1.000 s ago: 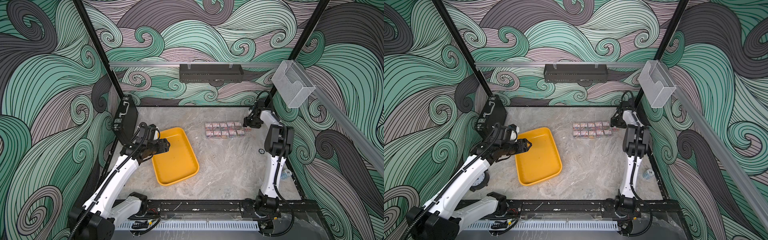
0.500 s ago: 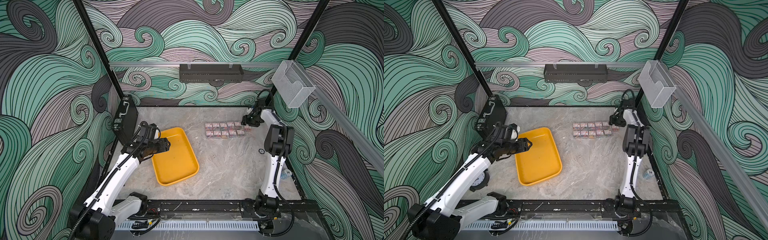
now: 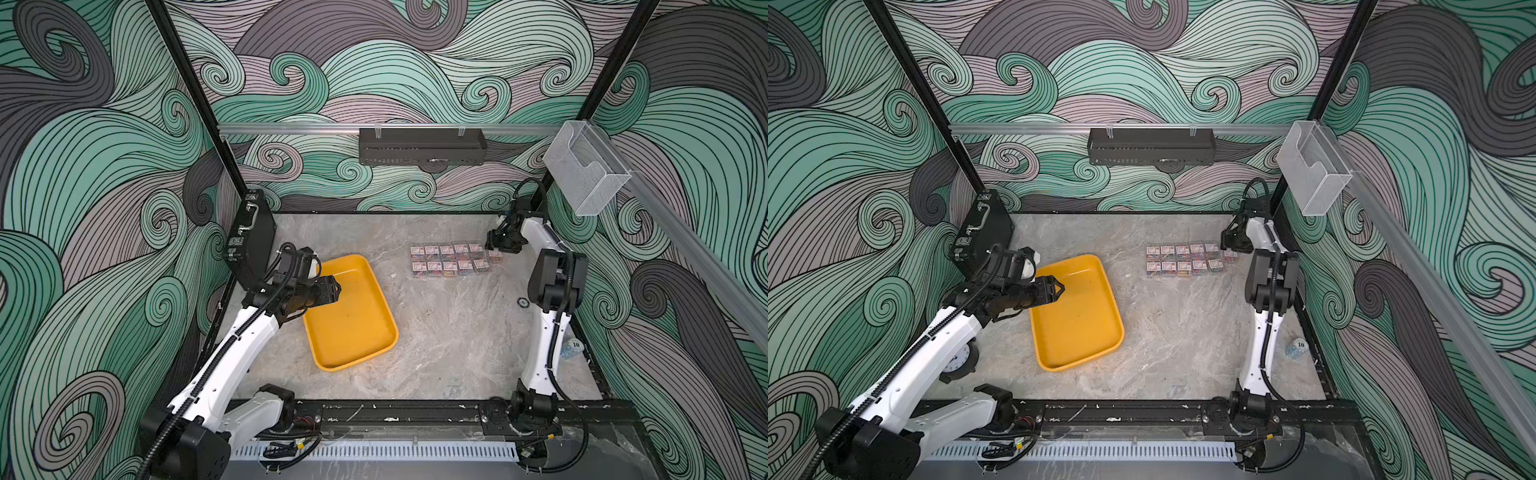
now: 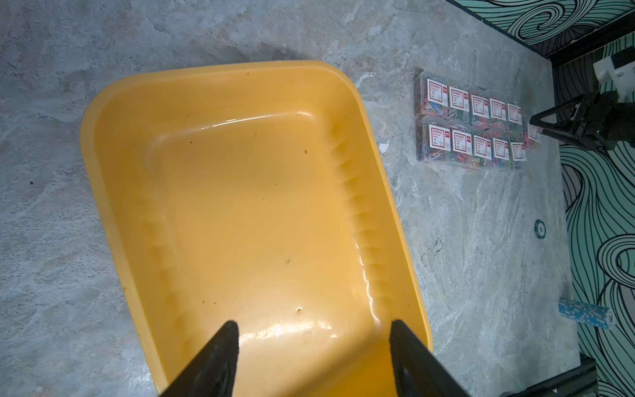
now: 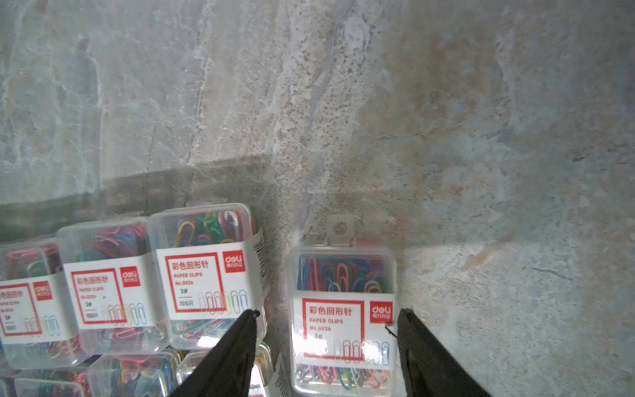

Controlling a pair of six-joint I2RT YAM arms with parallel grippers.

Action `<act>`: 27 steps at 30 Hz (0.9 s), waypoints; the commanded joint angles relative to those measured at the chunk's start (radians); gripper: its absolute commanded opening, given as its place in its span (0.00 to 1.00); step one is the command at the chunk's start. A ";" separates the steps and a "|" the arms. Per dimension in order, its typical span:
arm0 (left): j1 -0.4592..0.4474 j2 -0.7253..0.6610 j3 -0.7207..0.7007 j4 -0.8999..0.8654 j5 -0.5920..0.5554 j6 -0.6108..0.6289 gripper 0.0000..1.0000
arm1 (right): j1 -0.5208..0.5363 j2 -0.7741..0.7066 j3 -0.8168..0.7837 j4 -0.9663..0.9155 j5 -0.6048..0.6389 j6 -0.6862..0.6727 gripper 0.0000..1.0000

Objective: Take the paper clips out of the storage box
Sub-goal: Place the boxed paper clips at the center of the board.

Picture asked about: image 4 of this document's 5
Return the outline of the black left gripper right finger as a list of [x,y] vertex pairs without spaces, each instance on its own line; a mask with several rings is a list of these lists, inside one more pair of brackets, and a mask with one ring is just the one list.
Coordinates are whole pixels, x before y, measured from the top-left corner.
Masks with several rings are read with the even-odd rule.
[[400,319],[391,324],[390,354],[398,396],[468,396]]

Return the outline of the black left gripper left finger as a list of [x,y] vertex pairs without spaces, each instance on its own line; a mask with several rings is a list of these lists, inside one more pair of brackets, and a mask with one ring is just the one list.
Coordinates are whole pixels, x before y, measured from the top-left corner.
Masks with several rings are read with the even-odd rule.
[[232,396],[238,355],[239,327],[229,320],[160,396]]

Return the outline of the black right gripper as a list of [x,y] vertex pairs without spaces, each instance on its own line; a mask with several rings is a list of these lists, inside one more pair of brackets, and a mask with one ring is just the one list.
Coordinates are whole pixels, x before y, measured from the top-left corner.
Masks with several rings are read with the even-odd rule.
[[531,124],[574,124],[583,127],[556,131],[539,127],[539,132],[567,145],[592,151],[612,151],[619,142],[634,147],[634,103],[621,103],[618,93],[581,94],[530,117]]

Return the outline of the paper clip box seven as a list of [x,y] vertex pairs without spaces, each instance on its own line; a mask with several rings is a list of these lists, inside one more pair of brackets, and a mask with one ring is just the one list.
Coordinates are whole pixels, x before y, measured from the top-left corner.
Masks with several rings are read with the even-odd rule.
[[512,170],[520,170],[527,161],[526,149],[522,142],[509,142],[510,167]]

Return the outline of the paper clip box two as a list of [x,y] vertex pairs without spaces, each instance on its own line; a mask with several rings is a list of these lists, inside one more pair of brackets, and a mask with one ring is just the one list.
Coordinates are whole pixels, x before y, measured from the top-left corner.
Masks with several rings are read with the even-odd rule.
[[506,102],[498,96],[489,97],[490,127],[500,131],[508,129]]

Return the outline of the paper clip box nine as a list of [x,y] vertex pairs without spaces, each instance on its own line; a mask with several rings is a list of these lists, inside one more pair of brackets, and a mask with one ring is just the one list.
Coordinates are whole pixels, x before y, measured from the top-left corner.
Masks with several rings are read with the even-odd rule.
[[509,142],[502,137],[493,137],[492,152],[493,167],[501,170],[508,170],[510,168]]

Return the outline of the paper clip box one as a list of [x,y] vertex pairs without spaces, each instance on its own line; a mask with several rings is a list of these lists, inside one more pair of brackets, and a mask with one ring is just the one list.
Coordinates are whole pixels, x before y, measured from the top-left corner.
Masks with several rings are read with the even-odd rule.
[[481,92],[470,92],[471,125],[486,131],[490,128],[489,101]]

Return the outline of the paper clip box eight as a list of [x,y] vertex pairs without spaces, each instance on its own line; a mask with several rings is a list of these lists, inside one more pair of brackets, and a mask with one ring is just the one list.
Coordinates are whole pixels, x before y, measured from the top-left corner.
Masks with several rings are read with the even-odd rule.
[[472,166],[476,168],[492,166],[492,142],[484,132],[473,133]]

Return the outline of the paper clip box four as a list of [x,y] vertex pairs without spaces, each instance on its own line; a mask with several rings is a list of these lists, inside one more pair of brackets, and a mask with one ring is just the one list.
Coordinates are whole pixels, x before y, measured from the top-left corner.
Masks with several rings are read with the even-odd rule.
[[451,129],[451,161],[455,165],[470,167],[473,157],[471,131],[463,125],[453,125]]

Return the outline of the paper clip box three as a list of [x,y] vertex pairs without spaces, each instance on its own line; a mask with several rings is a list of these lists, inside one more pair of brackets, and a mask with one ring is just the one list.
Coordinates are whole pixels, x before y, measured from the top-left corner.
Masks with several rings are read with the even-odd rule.
[[449,85],[448,91],[449,119],[469,124],[471,122],[469,92],[454,85]]

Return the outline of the paper clip box five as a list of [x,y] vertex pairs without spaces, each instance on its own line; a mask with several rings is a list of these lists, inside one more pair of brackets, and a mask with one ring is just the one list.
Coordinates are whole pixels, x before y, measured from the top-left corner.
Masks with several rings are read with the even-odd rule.
[[451,129],[448,121],[433,116],[418,119],[416,145],[418,161],[448,161],[451,153]]

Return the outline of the paper clip box eleven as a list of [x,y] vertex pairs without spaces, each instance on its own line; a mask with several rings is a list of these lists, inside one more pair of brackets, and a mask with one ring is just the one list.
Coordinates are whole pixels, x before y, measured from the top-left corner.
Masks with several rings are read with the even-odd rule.
[[422,70],[414,81],[415,115],[449,118],[449,88],[444,77]]

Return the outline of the yellow plastic tray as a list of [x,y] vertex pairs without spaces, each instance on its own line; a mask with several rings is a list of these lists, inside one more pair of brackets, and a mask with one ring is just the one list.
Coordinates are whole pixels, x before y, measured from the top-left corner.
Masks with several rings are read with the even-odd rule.
[[431,344],[364,104],[339,69],[130,76],[89,104],[80,141],[158,391],[227,321],[236,396],[393,396],[392,322]]

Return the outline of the paper clip box six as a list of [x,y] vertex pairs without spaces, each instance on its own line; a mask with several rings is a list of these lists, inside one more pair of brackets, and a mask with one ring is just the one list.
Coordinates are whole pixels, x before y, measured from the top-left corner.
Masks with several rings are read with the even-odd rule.
[[534,150],[540,146],[542,129],[530,122],[524,124],[524,146],[527,150]]

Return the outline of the paper clip box ten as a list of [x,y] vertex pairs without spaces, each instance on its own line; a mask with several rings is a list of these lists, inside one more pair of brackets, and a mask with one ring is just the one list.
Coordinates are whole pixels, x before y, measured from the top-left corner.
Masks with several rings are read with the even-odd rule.
[[522,108],[514,102],[507,102],[507,116],[509,132],[521,137],[524,132]]

